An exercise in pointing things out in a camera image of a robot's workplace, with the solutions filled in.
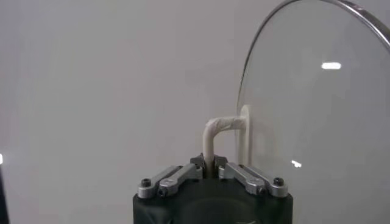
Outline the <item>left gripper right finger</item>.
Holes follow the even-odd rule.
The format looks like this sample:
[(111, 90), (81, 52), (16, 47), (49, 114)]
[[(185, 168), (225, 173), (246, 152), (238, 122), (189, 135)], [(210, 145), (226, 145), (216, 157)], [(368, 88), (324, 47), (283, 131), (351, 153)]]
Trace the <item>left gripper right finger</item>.
[(251, 195), (261, 195), (266, 192), (276, 198), (288, 196), (288, 187), (283, 178), (266, 175), (254, 166), (228, 162), (221, 156), (214, 157), (214, 166), (219, 179), (234, 179)]

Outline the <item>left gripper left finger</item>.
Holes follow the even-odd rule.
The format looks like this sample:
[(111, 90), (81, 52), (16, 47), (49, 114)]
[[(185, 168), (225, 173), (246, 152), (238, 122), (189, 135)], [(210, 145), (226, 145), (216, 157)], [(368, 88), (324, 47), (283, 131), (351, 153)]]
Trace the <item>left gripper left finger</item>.
[(193, 157), (184, 166), (169, 166), (152, 178), (144, 178), (138, 185), (138, 198), (170, 197), (178, 193), (187, 180), (200, 180), (204, 177), (203, 154)]

